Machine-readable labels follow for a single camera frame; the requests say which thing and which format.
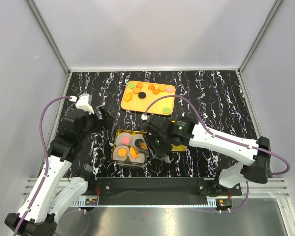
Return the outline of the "orange fish cookie top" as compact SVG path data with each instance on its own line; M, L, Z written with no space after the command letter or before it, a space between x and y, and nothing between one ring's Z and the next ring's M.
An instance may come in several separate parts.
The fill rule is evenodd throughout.
M130 148L130 155L134 158L137 159L139 157L140 154L148 154L148 147L145 143L143 142L139 142L139 145L133 145Z

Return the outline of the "orange fish cookie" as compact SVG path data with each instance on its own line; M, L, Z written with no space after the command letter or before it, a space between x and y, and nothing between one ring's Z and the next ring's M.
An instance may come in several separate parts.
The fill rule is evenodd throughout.
M125 95L125 97L124 97L124 100L125 100L126 102L129 102L131 99L132 99L132 93L127 93L127 94Z
M134 158L137 159L139 157L140 154L148 154L148 147L145 143L143 142L139 142L139 145L133 145L130 148L130 155Z

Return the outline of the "black round cookie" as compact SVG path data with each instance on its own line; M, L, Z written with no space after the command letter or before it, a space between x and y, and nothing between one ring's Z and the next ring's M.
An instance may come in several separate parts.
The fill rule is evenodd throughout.
M134 141L134 146L140 148L142 143L144 143L144 141L142 139L136 139Z
M138 94L138 98L139 98L139 99L145 99L145 98L146 98L146 94L145 94L144 92L140 92L140 93Z

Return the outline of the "pink round cookie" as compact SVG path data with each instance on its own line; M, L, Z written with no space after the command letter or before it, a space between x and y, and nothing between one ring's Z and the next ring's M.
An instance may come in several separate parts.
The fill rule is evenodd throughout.
M166 92L167 93L172 93L175 89L173 87L167 87Z
M122 139L121 139L121 143L122 143L123 145L129 145L129 144L130 144L130 141L131 141L131 138L129 138L129 137L127 137L127 136L124 136L124 137L122 137Z

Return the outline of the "orange round cookie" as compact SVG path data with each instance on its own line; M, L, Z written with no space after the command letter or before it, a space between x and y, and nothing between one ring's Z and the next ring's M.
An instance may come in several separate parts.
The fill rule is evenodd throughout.
M118 149L118 156L121 158L124 158L127 156L127 149L125 148L119 148Z
M165 90L166 90L166 86L164 86L164 85L160 85L160 86L158 87L158 89L159 89L160 91L165 91Z
M139 88L133 88L132 89L132 92L134 93L134 94L138 94L138 93L140 93L140 89Z

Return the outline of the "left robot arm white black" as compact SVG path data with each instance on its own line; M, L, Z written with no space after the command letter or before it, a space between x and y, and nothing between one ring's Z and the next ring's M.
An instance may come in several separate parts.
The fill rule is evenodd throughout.
M99 111L101 118L87 108L76 108L59 123L34 188L17 213L10 213L5 219L15 236L53 235L59 219L71 204L80 195L90 195L97 190L92 171L81 169L58 195L55 194L62 177L83 149L84 140L112 128L114 118L104 107L99 107Z

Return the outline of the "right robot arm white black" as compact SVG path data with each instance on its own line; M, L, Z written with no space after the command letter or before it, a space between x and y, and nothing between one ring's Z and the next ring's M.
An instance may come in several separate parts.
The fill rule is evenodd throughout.
M214 129L198 121L180 116L170 121L156 115L150 116L143 126L144 140L153 158L165 158L172 146L205 148L236 160L237 163L217 172L215 179L200 188L207 196L227 195L240 183L268 182L271 155L270 140L239 138Z

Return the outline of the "white paper cup back left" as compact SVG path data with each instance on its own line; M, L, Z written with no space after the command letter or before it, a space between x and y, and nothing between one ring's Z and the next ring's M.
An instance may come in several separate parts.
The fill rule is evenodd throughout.
M127 133L127 132L122 132L120 134L117 135L117 137L115 138L115 145L116 146L122 146L123 144L121 143L121 139L122 137L124 136L127 136L129 138L131 138L131 134L130 133Z

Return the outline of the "white paper cup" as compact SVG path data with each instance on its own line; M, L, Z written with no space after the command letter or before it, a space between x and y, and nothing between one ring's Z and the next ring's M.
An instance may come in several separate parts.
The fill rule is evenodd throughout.
M145 162L145 155L144 154L137 154L135 152L135 149L133 147L130 148L130 153L129 153L129 159L131 162L134 162L134 163L144 163Z
M121 158L121 157L118 156L118 149L119 148L127 149L127 156L126 157ZM116 146L116 148L113 151L112 159L115 160L115 161L126 161L128 156L129 156L129 147L123 146L123 145L122 146Z
M123 144L121 143L121 139L122 137L124 136L127 136L129 138L131 138L131 134L130 133L127 133L127 132L122 132L120 134L117 135L117 137L115 138L115 145L116 146L122 146Z
M135 141L136 139L142 139L142 140L144 141L143 144L146 145L143 135L137 133L137 134L134 134L134 135L131 136L131 142L130 142L130 145L131 145L131 146L134 146L134 141Z

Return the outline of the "gold tin lid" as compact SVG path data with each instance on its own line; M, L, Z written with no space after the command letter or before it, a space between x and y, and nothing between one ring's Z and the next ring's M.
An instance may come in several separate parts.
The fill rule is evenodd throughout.
M184 118L177 118L173 121L173 126L170 130L170 141L172 151L185 151L186 142L188 141L188 121Z

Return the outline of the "white paper cup front right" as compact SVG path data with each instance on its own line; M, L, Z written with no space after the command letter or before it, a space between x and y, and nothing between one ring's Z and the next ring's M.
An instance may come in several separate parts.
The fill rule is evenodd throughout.
M130 153L129 153L129 159L131 162L134 162L134 163L144 163L145 162L145 155L144 154L137 154L135 152L135 149L133 147L130 148Z

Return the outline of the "white paper cup back right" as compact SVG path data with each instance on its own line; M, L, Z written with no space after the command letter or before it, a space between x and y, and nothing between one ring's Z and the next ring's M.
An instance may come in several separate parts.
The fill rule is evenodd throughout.
M142 140L144 141L143 144L146 145L143 135L137 133L137 134L134 134L134 135L131 136L131 142L130 142L130 145L131 145L131 146L134 146L134 141L135 141L136 139L142 139Z

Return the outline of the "gold cookie tin box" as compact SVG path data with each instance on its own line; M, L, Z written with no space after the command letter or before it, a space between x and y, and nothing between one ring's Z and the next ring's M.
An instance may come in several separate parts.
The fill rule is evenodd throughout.
M144 134L142 131L118 129L111 161L123 166L144 166L148 156Z

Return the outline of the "green round cookie bottom right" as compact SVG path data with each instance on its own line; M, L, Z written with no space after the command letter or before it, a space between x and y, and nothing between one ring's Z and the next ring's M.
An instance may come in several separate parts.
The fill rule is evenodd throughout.
M169 114L169 113L171 112L171 109L170 109L169 107L165 107L165 108L162 110L162 112L163 112L164 114Z

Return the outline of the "green round cookie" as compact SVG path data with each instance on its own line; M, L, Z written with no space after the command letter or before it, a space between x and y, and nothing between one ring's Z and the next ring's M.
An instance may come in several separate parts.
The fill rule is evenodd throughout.
M134 82L130 82L127 84L129 88L133 89L135 87L135 83Z
M170 109L169 107L165 107L165 108L162 110L162 112L163 112L164 114L169 114L169 113L171 112L171 109Z

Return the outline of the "white paper cup front left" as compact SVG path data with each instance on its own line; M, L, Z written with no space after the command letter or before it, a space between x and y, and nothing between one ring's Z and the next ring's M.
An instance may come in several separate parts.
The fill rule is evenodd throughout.
M119 148L127 149L127 156L126 157L121 158L121 157L118 156L118 149ZM115 161L126 161L128 156L129 156L129 147L123 146L123 145L122 146L116 146L116 148L113 151L112 159L115 160Z

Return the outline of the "orange plastic tray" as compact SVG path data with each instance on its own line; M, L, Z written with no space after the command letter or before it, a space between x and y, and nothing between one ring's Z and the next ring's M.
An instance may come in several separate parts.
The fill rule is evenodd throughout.
M121 108L123 108L124 110L141 112L141 113L148 111L149 113L152 113L152 114L158 114L158 115L164 115L164 116L169 116L172 114L174 110L175 99L173 97L170 97L170 98L163 98L163 97L168 95L171 96L176 93L176 88L173 85L160 84L160 83L154 83L154 82L143 82L143 81L129 81L128 83L130 82L135 83L134 88L136 88L137 83L142 83L143 87L140 89L141 90L140 92L144 92L146 94L146 98L139 99L138 94L134 94L132 92L132 88L129 88L128 85L126 85L124 89L123 98L120 103ZM149 85L154 85L155 89L158 89L160 85L164 85L166 86L166 88L173 87L175 90L172 93L167 93L166 90L160 91L158 95L155 95L153 94L152 90L148 89ZM129 102L126 102L124 100L124 97L127 93L132 93L132 99ZM169 107L171 109L171 112L169 114L164 114L162 112L162 110L165 107Z

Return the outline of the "black round cookie on tray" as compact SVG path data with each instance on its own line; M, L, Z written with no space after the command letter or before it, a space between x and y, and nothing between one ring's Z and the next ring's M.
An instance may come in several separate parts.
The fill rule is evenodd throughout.
M138 94L138 98L139 98L139 99L145 99L145 98L146 98L146 94L145 94L144 92L140 92L140 93Z

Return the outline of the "green round cookie top left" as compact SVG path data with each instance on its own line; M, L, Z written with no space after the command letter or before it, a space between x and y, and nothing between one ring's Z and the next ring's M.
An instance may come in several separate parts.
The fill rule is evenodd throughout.
M127 84L129 88L133 89L135 87L135 83L134 82L130 82Z

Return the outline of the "orange scalloped cookie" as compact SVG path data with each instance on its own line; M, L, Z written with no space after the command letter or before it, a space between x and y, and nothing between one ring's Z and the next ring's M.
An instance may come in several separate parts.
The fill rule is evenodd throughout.
M160 93L160 90L159 89L154 89L153 90L153 94L158 95L159 93Z

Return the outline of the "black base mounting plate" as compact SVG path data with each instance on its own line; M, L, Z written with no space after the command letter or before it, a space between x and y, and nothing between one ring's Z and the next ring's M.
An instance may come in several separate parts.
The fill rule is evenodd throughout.
M95 186L99 186L100 195L109 196L112 194L127 191L143 192L165 192L178 191L192 194L203 194L211 197L242 195L239 184L230 190L222 187L213 188L215 180L213 177L99 177L94 180Z

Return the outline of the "aluminium frame rail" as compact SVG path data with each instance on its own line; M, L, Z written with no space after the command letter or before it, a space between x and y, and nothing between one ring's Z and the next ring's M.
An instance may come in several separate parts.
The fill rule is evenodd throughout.
M241 196L217 196L211 197L203 194L187 192L143 192L127 191L123 193L102 196L100 192L87 192L85 198L99 197L101 207L215 207L219 199L244 198L288 198L289 194L282 179L270 178L266 184L240 183Z

